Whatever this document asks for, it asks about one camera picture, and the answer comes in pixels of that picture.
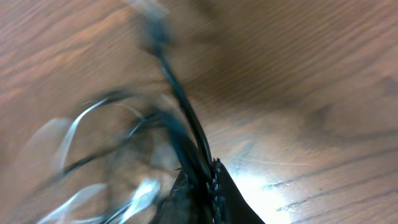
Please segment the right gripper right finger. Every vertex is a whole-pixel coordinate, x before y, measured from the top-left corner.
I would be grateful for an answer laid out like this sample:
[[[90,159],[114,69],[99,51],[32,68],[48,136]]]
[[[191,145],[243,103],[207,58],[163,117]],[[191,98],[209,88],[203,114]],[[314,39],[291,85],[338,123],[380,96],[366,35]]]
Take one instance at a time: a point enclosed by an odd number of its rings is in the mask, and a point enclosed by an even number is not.
[[[216,224],[265,224],[243,198],[223,163],[216,159],[214,209]]]

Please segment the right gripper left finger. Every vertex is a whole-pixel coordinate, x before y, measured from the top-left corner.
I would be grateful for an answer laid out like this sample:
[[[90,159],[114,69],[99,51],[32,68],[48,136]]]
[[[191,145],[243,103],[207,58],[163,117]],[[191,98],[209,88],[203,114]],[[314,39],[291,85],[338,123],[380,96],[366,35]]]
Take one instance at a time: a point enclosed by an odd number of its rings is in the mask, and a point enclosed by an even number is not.
[[[163,200],[150,224],[197,224],[198,208],[187,174],[181,170],[169,195]]]

